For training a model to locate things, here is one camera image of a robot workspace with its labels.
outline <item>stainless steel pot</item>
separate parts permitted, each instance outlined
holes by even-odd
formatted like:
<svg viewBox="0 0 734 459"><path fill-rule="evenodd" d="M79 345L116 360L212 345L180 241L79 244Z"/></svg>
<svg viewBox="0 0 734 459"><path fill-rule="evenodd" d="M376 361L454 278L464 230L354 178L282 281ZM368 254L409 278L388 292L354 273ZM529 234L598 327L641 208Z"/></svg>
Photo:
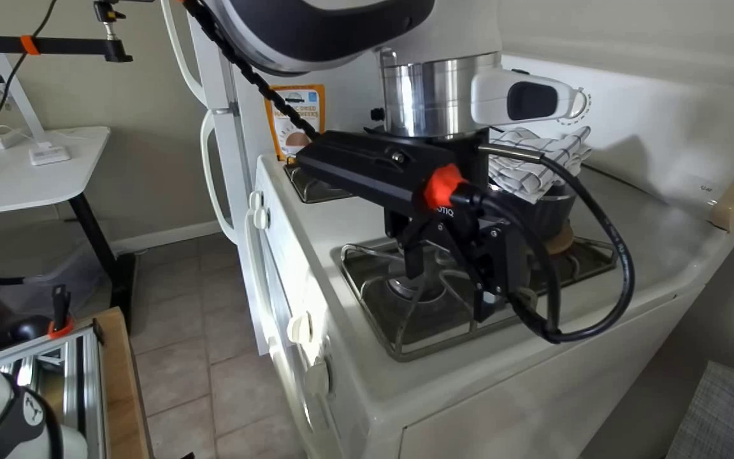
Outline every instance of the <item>stainless steel pot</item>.
<svg viewBox="0 0 734 459"><path fill-rule="evenodd" d="M385 128L390 136L447 139L470 136L470 78L500 67L500 54L477 54L422 64L396 64L380 54L385 81Z"/></svg>
<svg viewBox="0 0 734 459"><path fill-rule="evenodd" d="M500 54L396 64L380 54L385 129L400 138L451 139L488 124L585 113L585 94L563 81L507 71Z"/></svg>

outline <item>floor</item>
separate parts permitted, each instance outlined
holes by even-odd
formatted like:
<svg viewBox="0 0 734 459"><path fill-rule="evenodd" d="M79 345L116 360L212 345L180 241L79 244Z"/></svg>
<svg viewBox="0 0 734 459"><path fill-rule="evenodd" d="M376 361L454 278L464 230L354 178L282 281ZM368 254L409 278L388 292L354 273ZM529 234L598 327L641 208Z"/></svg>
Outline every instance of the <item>floor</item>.
<svg viewBox="0 0 734 459"><path fill-rule="evenodd" d="M154 459L297 459L279 380L254 351L233 247L137 252L131 350Z"/></svg>

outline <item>white cabinet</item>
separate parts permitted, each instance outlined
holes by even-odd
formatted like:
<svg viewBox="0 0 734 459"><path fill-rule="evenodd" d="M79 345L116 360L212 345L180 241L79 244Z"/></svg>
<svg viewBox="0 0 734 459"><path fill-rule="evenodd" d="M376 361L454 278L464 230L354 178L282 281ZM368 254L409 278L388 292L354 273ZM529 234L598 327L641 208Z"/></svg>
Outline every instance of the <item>white cabinet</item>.
<svg viewBox="0 0 734 459"><path fill-rule="evenodd" d="M292 424L311 457L337 457L326 394L331 374L323 350L323 327L319 327L319 284L297 244L296 230L277 198L261 162L254 174L249 216L260 230L261 281L266 301L261 315L269 320L269 360L279 374Z"/></svg>
<svg viewBox="0 0 734 459"><path fill-rule="evenodd" d="M400 457L576 459L691 303L679 295L408 425Z"/></svg>

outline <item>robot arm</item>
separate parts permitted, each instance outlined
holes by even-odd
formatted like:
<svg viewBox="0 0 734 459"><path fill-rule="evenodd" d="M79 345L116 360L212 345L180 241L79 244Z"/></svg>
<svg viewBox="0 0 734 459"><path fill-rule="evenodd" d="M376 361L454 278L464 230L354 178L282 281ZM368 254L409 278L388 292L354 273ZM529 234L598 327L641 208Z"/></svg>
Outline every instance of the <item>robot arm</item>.
<svg viewBox="0 0 734 459"><path fill-rule="evenodd" d="M269 74L302 74L338 67L417 29L432 6L435 0L382 0L333 9L302 0L217 0L212 9L245 62Z"/></svg>
<svg viewBox="0 0 734 459"><path fill-rule="evenodd" d="M621 241L613 225L598 208L598 204L563 166L553 162L546 155L525 155L525 152L510 152L510 151L496 151L492 146L482 146L483 139L477 136L461 139L464 146L439 146L439 143L426 143L416 138L391 138L391 136L352 136L352 133L331 133L331 129L315 133L251 68L251 67L261 67L269 71L273 68L302 71L302 68L312 68L312 64L333 67L340 58L349 58L365 48L372 48L391 37L391 34L396 36L396 34L409 31L409 29L385 29L385 34L366 36L361 41L352 36L357 36L357 31L365 31L365 29L340 31L333 26L337 20L340 20L344 26L357 26L360 20L366 20L366 17L382 17L382 12L388 12L390 7L413 7L413 6L419 6L422 0L419 3L391 0L376 7L357 7L357 9L344 9L344 12L315 9L300 0L282 0L279 6L287 7L291 3L292 7L305 12L305 22L300 20L302 26L296 26L296 29L286 26L286 31L269 31L269 29L277 29L279 22L292 20L287 14L291 9L286 12L277 7L273 9L251 7L251 3L246 0L227 0L227 3L230 6L223 7L223 12L230 14L240 14L245 12L245 7L249 7L246 22L227 22L204 0L184 0L193 20L221 48L221 54L240 68L240 74L249 85L254 85L260 94L274 105L274 109L287 114L291 123L312 139L296 155L296 162L302 171L307 171L307 176L328 180L344 190L368 198L385 206L388 212L394 212L408 220L404 230L394 234L404 252L404 275L409 278L419 275L419 266L422 266L419 239L439 239L440 244L447 247L447 252L459 259L459 266L468 273L474 284L474 319L477 320L483 320L493 312L493 303L496 303L493 298L505 298L515 308L520 320L547 342L577 342L577 340L597 337L626 312L632 291L633 291L633 268L632 268L628 250ZM315 29L319 29L319 41L312 37L302 41L302 36ZM266 62L266 54L274 50L265 43L266 34L273 34L269 46L277 46L279 54L292 54L292 55L279 55L277 62ZM539 97L520 97L520 99L523 105L539 102L539 108L546 102L542 91ZM542 239L535 238L533 225L515 208L515 204L507 204L505 196L488 193L487 176L468 180L464 178L464 171L459 169L467 157L483 161L487 152L515 155L515 157L523 155L520 161L547 166L594 212L600 230L612 239L612 247L621 268L621 295L617 298L617 303L600 320L576 328L576 331L560 328L560 287L557 287L557 278L556 278L556 269L553 269L553 263L547 257ZM528 291L523 292L523 287L511 284L507 234L515 234L515 238L520 234L528 250L535 254L539 269L546 273L546 287L547 287L546 315L535 312L535 303L528 295Z"/></svg>

